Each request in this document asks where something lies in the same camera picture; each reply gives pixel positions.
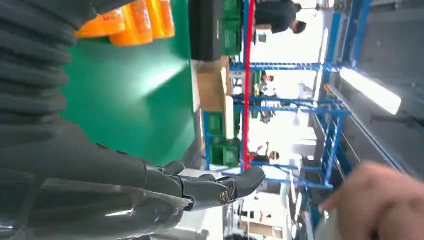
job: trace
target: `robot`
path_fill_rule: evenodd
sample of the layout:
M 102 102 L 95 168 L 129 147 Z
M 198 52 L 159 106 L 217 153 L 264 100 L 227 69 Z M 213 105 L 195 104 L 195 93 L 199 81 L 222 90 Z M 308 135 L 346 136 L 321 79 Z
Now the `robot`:
M 179 176 L 60 117 L 75 31 L 132 0 L 0 0 L 0 240 L 135 239 L 253 193 L 261 168 Z

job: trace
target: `cardboard box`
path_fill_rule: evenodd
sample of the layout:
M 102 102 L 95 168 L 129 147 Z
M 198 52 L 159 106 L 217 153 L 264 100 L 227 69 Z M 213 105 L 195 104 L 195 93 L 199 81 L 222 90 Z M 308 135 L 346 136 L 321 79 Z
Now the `cardboard box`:
M 231 94 L 230 83 L 230 60 L 227 56 L 202 63 L 197 70 L 200 108 L 203 111 L 224 113 L 225 96 Z

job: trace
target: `ceiling light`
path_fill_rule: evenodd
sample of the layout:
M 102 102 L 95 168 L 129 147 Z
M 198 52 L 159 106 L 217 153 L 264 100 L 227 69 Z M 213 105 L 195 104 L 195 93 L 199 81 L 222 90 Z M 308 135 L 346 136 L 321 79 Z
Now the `ceiling light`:
M 402 99 L 393 92 L 368 77 L 346 67 L 341 69 L 340 76 L 387 112 L 393 115 L 398 113 Z

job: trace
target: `black shirt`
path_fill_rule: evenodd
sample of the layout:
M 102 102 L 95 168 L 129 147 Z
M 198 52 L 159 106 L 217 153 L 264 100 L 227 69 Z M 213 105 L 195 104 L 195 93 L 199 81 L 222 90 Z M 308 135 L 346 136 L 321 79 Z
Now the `black shirt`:
M 269 156 L 263 156 L 263 155 L 256 155 L 253 157 L 252 162 L 259 162 L 259 163 L 270 163 L 270 157 Z
M 284 32 L 296 20 L 296 13 L 291 0 L 268 0 L 256 5 L 255 24 L 270 24 L 273 34 Z

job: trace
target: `black box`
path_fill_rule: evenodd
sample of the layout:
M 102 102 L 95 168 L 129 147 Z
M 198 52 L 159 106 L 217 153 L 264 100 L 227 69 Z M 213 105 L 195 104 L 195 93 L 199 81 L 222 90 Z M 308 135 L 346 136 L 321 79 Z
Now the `black box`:
M 221 58 L 222 0 L 188 0 L 191 58 L 211 62 Z

